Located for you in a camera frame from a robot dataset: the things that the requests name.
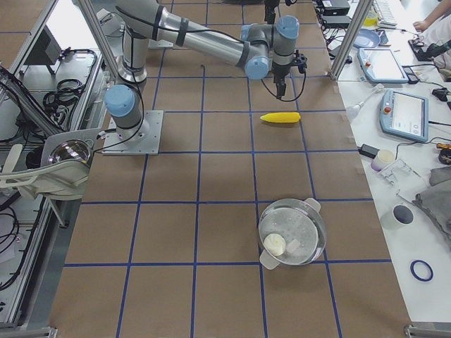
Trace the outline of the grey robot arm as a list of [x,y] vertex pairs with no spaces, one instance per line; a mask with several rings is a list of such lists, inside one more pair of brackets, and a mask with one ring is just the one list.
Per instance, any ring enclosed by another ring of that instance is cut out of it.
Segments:
[[164,40],[215,57],[244,70],[251,80],[273,73],[276,98],[285,95],[285,78],[291,68],[306,69],[307,60],[296,49],[299,21],[285,15],[275,24],[244,25],[240,38],[204,27],[169,12],[158,1],[117,1],[116,12],[125,23],[123,55],[118,75],[124,82],[143,83],[149,41]]

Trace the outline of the person hand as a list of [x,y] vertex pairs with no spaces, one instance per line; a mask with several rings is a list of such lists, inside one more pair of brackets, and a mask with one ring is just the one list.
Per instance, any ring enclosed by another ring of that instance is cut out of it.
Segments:
[[429,25],[430,24],[426,20],[420,20],[413,23],[413,27],[417,32],[424,32]]

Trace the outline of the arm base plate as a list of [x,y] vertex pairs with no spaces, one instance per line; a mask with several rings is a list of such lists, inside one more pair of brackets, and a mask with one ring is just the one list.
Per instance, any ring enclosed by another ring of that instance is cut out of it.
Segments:
[[113,118],[110,118],[109,128],[115,129],[107,133],[100,152],[106,156],[157,155],[163,125],[163,111],[152,110],[144,112],[144,121],[131,130],[117,128]]

